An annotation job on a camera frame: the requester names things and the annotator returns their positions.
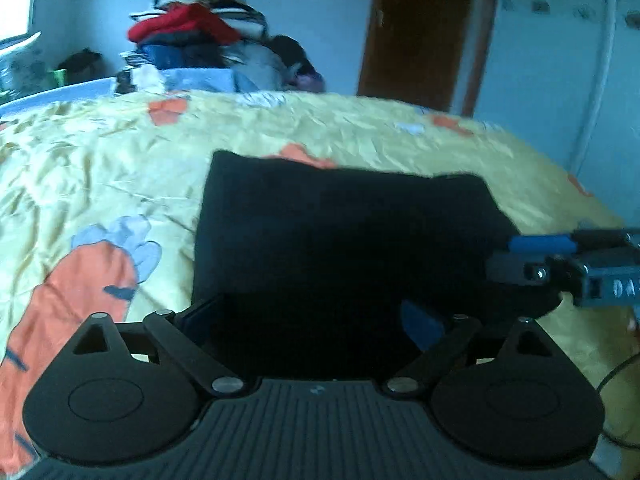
gray garment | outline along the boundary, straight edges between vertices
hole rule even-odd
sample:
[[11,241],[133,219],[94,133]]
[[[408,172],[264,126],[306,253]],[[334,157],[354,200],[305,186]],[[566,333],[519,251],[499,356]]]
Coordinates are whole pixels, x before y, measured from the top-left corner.
[[284,90],[288,81],[287,67],[267,47],[253,41],[238,41],[220,47],[226,65],[246,76],[258,90]]

black cable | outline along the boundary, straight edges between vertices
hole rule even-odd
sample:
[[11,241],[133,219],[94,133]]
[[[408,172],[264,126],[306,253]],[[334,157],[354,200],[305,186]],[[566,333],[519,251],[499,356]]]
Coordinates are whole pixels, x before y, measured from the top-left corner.
[[[640,361],[640,352],[625,359],[618,366],[613,368],[613,370],[610,371],[598,385],[596,391],[600,394],[603,391],[604,387],[607,386],[607,384],[609,384],[616,375],[634,364],[636,361]],[[618,438],[615,435],[609,433],[609,431],[605,430],[604,428],[602,429],[602,434],[606,437],[607,440],[612,441],[618,447],[621,447],[623,449],[633,449],[636,451],[640,450],[640,442],[627,442],[626,440],[622,440],[621,438]]]

folded red clothing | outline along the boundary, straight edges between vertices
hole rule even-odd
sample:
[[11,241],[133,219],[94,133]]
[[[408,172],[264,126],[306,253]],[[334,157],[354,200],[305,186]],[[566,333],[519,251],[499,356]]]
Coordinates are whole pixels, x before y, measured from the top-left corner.
[[129,41],[140,43],[151,34],[187,30],[202,30],[210,34],[220,45],[240,40],[240,34],[234,28],[229,27],[201,4],[177,6],[163,16],[136,23],[129,29],[128,36]]

triangular cutout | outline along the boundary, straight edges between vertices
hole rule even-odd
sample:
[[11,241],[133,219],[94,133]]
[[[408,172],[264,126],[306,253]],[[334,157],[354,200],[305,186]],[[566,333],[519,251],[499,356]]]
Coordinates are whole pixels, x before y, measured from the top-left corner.
[[86,331],[82,336],[82,339],[76,345],[76,348],[74,348],[74,354],[94,354],[96,352],[107,352],[108,350],[109,347],[107,346],[107,341],[104,338],[102,327],[100,325],[93,325]]
[[524,332],[518,341],[519,354],[537,355],[540,357],[551,357],[551,350],[533,332]]

ribbed black surface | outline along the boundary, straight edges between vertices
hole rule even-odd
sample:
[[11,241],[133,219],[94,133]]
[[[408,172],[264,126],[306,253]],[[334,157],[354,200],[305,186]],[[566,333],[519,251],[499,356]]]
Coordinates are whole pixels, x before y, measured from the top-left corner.
[[219,400],[173,449],[108,468],[45,459],[27,480],[603,480],[588,462],[517,471],[465,454],[416,402],[365,381],[265,380],[253,395]]

